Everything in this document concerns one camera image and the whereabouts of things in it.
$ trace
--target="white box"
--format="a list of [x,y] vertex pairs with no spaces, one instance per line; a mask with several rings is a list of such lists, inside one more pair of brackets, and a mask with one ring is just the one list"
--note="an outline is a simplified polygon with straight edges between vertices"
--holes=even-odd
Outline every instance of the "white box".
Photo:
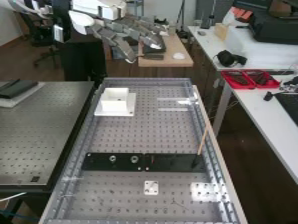
[[128,88],[106,88],[101,94],[94,116],[134,116],[136,93]]
[[106,88],[100,98],[102,111],[128,111],[128,93],[128,88]]

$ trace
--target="keyboard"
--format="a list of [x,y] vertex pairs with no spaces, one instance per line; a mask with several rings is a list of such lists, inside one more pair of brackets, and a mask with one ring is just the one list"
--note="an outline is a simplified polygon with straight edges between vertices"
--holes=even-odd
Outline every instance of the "keyboard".
[[298,126],[298,94],[279,93],[275,97]]

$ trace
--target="transparent acrylic enclosure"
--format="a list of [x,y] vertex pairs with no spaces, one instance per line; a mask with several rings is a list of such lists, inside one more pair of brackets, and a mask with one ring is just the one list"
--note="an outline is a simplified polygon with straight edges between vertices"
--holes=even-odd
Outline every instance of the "transparent acrylic enclosure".
[[[54,189],[45,223],[237,223],[210,136],[199,172],[84,171],[88,153],[196,155],[205,121],[189,79],[113,79],[100,88],[137,94],[133,117],[94,117],[100,94]],[[158,193],[144,192],[146,181]]]

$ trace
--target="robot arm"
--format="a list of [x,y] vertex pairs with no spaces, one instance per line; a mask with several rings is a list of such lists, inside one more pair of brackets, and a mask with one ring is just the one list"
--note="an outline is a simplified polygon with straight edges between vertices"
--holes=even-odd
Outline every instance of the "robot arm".
[[72,23],[78,33],[93,34],[114,46],[129,63],[136,61],[136,54],[122,39],[124,35],[152,48],[161,47],[160,35],[168,35],[166,27],[156,26],[142,17],[126,15],[125,0],[0,0],[1,6],[35,13],[45,19],[56,18],[60,23],[53,28],[54,39],[60,42],[68,39],[68,23]]

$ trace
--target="floor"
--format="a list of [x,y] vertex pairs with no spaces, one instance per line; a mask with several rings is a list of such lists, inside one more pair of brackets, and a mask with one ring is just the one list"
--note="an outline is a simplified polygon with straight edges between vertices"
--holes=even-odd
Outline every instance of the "floor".
[[[0,81],[17,78],[62,81],[62,70],[53,68],[50,60],[37,68],[32,66],[45,51],[32,48],[27,41],[0,48]],[[106,62],[108,74],[112,77],[189,77],[207,100],[214,70],[197,46],[190,54],[193,68],[138,68],[137,63],[114,60]],[[239,105],[226,113],[218,142],[249,223],[297,224],[298,187]],[[20,214],[33,215],[24,206],[21,209]],[[27,223],[31,222],[13,219],[13,224]]]

